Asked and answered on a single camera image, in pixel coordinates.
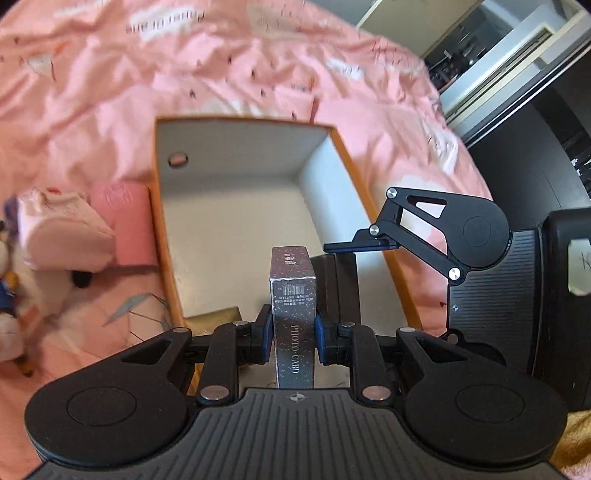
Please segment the gold gift box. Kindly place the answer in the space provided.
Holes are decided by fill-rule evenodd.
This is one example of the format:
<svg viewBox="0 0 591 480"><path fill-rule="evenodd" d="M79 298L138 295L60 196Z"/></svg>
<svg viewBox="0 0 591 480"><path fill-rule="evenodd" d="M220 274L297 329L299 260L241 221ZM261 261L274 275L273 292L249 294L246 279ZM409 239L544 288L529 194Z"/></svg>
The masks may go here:
<svg viewBox="0 0 591 480"><path fill-rule="evenodd" d="M184 325L194 336L204 336L211 335L218 326L235 321L242 321L242 315L238 307L232 306L185 318Z"/></svg>

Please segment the dark grey felt case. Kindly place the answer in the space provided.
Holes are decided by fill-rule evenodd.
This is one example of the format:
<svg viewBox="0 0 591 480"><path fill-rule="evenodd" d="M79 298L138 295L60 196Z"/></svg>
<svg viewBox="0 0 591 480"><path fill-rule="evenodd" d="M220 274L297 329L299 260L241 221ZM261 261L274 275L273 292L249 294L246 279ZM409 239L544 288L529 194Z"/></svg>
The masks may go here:
<svg viewBox="0 0 591 480"><path fill-rule="evenodd" d="M325 323L361 321L356 255L324 254L311 258L317 277L317 310Z"/></svg>

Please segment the photo card box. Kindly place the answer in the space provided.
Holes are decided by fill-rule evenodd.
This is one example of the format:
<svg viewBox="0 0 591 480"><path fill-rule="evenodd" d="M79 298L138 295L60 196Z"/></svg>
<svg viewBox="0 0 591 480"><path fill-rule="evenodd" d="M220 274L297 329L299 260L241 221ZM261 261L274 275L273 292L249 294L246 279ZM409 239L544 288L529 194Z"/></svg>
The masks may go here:
<svg viewBox="0 0 591 480"><path fill-rule="evenodd" d="M270 261L273 352L280 389L311 389L315 373L317 277L308 250L274 247Z"/></svg>

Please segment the orange cardboard box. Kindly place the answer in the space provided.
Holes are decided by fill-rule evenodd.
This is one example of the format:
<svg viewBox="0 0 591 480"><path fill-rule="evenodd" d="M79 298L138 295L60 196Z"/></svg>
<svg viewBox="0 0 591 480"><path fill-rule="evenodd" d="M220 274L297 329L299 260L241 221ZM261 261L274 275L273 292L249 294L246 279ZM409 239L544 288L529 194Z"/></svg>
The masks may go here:
<svg viewBox="0 0 591 480"><path fill-rule="evenodd" d="M337 130L294 121L168 117L154 127L150 188L161 275L176 324L270 300L276 246L317 256L383 205Z"/></svg>

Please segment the pink notebook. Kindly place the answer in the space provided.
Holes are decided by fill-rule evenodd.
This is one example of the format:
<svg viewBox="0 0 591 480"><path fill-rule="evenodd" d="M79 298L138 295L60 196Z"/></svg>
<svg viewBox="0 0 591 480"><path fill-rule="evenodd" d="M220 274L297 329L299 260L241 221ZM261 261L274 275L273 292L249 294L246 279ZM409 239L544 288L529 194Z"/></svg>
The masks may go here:
<svg viewBox="0 0 591 480"><path fill-rule="evenodd" d="M99 183L90 205L114 233L109 267L157 267L149 188L137 182Z"/></svg>

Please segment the pink pouch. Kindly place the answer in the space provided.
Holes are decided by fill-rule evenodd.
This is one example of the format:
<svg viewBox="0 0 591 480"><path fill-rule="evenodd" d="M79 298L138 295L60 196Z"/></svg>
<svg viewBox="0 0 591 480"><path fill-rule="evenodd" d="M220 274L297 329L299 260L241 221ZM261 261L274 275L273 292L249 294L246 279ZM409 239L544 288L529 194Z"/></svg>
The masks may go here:
<svg viewBox="0 0 591 480"><path fill-rule="evenodd" d="M78 193L32 189L17 200L19 244L31 269L96 273L113 259L113 230Z"/></svg>

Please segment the raccoon plush toy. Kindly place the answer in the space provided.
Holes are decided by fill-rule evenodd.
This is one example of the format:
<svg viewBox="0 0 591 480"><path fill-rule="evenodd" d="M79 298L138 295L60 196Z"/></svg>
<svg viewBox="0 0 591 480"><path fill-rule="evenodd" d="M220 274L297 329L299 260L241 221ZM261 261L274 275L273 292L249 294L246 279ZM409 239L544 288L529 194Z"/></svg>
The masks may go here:
<svg viewBox="0 0 591 480"><path fill-rule="evenodd" d="M1 361L30 377L34 359L30 341L42 322L57 314L67 292L61 272L37 271L26 264L18 230L18 200L1 207Z"/></svg>

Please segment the pink bed quilt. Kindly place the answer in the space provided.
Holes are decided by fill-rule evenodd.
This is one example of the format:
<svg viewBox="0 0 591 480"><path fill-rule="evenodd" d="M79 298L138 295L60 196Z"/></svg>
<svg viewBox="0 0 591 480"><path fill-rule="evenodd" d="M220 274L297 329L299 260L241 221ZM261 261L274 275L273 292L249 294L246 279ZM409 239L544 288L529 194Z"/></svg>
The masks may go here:
<svg viewBox="0 0 591 480"><path fill-rule="evenodd" d="M148 183L154 120L177 114L333 125L377 205L391 185L491 198L423 60L314 3L18 1L1 18L1 218L34 187ZM13 265L9 335L29 330L33 365L1 362L1 479L39 463L23 425L37 389L170 324L152 268L77 289Z"/></svg>

